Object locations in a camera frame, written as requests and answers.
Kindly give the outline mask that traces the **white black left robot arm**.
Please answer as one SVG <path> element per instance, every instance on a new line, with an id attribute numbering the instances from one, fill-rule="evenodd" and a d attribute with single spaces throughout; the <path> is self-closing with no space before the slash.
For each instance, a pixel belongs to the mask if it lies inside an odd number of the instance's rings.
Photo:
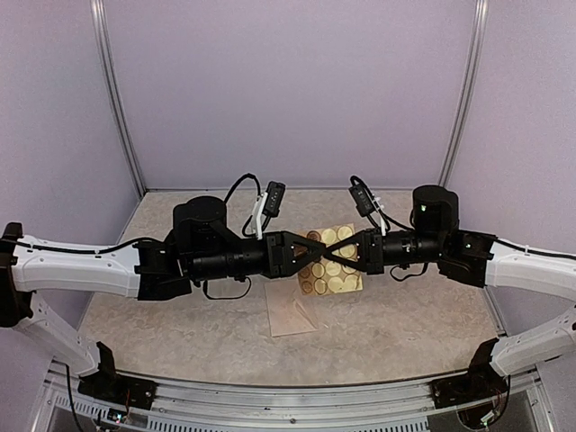
<path id="1" fill-rule="evenodd" d="M 193 286 L 204 288 L 210 280 L 290 277 L 326 249 L 318 240 L 289 231 L 241 238 L 227 226 L 226 203 L 214 196 L 177 205 L 164 240 L 68 245 L 26 236 L 20 223 L 11 222 L 1 237 L 1 325 L 35 339 L 82 378 L 113 380 L 111 350 L 80 336 L 43 302 L 42 290 L 161 302 L 187 295 Z"/>

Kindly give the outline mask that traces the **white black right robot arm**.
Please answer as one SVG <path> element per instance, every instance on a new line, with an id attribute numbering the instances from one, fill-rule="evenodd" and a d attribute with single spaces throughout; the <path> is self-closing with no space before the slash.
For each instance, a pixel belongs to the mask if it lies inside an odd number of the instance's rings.
<path id="1" fill-rule="evenodd" d="M 367 275 L 386 268 L 436 264 L 446 278 L 478 288 L 514 287 L 573 301 L 575 257 L 518 245 L 459 227 L 456 193 L 439 185 L 412 192 L 412 226 L 364 229 L 327 247 L 324 257 Z M 512 337 L 482 343 L 470 373 L 506 377 L 575 349 L 575 309 Z"/>

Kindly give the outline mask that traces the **brown round sticker sheet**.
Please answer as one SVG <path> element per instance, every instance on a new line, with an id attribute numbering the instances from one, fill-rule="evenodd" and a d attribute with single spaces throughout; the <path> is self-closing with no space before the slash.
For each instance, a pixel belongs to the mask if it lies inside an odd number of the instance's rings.
<path id="1" fill-rule="evenodd" d="M 301 235 L 307 239 L 323 242 L 327 247 L 347 239 L 356 233 L 353 223 L 323 229 L 309 229 Z M 360 292 L 364 289 L 359 271 L 322 257 L 308 264 L 298 273 L 301 293 L 324 296 Z"/>

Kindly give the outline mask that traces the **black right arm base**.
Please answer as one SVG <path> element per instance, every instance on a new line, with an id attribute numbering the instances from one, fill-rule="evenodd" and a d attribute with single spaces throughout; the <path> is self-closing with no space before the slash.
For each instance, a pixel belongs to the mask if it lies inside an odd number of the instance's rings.
<path id="1" fill-rule="evenodd" d="M 482 342 L 476 349 L 465 373 L 433 380 L 431 397 L 436 409 L 483 400 L 509 391 L 508 377 L 491 366 L 491 351 L 497 338 Z"/>

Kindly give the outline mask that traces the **pink envelope with flap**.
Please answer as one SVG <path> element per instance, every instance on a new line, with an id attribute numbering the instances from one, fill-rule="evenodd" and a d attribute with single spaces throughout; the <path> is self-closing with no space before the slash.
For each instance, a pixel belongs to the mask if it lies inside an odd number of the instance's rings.
<path id="1" fill-rule="evenodd" d="M 302 294 L 296 280 L 266 283 L 265 301 L 272 338 L 319 330 L 311 299 Z"/>

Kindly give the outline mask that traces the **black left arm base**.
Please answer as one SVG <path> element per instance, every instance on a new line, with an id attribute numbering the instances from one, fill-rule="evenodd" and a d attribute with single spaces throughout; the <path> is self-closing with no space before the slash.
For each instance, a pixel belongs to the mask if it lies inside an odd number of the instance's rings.
<path id="1" fill-rule="evenodd" d="M 100 356 L 97 370 L 79 378 L 78 392 L 128 408 L 151 410 L 158 384 L 118 373 L 113 351 L 102 342 L 97 342 L 96 347 Z"/>

